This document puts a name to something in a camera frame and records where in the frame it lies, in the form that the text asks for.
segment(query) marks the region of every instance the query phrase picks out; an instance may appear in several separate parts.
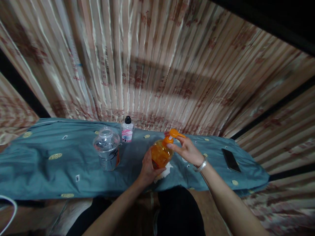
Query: smartphone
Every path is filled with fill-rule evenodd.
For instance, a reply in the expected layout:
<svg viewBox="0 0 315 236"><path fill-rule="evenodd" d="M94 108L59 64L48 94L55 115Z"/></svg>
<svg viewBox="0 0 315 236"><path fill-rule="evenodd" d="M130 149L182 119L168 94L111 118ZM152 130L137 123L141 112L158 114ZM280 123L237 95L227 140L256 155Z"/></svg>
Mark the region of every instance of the smartphone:
<svg viewBox="0 0 315 236"><path fill-rule="evenodd" d="M240 168L239 168L239 166L238 166L238 164L237 164L237 162L236 162L236 160L235 160L235 158L234 158L233 153L231 153L230 151L225 150L225 149L222 149L222 152L223 152L225 161L226 161L226 163L227 163L227 166L228 166L230 169L232 169L232 170L234 170L234 171L236 171L236 172L241 173L241 170L240 170Z"/></svg>

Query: orange liquid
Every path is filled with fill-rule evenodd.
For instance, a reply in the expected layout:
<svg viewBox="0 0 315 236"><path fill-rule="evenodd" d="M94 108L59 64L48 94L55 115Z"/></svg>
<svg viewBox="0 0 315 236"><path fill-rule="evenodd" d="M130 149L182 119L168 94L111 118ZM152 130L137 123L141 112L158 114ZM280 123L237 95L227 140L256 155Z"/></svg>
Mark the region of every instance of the orange liquid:
<svg viewBox="0 0 315 236"><path fill-rule="evenodd" d="M154 169L164 168L172 159L174 151L162 145L163 140L156 141L151 149L151 158Z"/></svg>

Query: white cable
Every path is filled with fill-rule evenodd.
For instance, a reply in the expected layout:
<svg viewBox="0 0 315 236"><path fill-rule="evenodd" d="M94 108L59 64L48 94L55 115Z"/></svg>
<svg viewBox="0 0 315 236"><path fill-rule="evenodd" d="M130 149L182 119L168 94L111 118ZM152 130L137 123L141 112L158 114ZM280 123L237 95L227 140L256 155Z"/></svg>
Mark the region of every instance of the white cable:
<svg viewBox="0 0 315 236"><path fill-rule="evenodd" d="M5 199L5 200L8 200L8 201L11 202L12 205L14 206L14 212L13 212L13 215L12 215L12 217L11 217L11 220L9 221L9 223L7 224L7 226L6 226L6 227L2 230L2 232L0 233L0 236L1 236L1 235L4 233L4 231L6 231L6 229L9 227L9 225L12 223L12 221L13 221L13 219L14 219L14 217L15 217L15 214L16 214L16 212L17 212L17 204L16 204L16 202L15 202L13 199L11 199L11 198L9 198L9 197L0 195L0 198L3 198L3 199Z"/></svg>

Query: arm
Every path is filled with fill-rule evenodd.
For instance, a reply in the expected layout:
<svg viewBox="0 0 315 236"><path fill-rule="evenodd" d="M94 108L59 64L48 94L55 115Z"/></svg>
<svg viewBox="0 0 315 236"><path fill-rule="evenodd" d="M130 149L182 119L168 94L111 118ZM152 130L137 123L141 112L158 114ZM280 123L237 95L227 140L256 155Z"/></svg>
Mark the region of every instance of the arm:
<svg viewBox="0 0 315 236"><path fill-rule="evenodd" d="M125 212L133 205L144 189L154 181L155 177L164 170L165 168L153 169L150 148L144 156L142 170L137 180L93 222L83 236L112 235Z"/></svg>
<svg viewBox="0 0 315 236"><path fill-rule="evenodd" d="M168 144L168 148L174 150L195 166L200 166L203 163L204 157L192 141L189 138L177 137L177 139L180 141L182 148L175 144ZM201 174L211 191L218 211L233 235L269 235L260 221L208 162L201 171Z"/></svg>

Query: white tissue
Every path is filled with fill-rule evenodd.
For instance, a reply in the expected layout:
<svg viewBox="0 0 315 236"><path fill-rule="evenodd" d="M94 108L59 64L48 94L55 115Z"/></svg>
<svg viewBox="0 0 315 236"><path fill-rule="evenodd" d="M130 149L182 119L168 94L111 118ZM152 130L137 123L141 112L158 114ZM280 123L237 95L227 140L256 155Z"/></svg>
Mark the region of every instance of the white tissue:
<svg viewBox="0 0 315 236"><path fill-rule="evenodd" d="M163 171L161 174L159 174L155 180L154 183L156 184L158 182L158 180L163 179L164 177L166 177L170 172L171 172L171 168L173 168L173 166L170 163L167 163L166 165L166 170Z"/></svg>

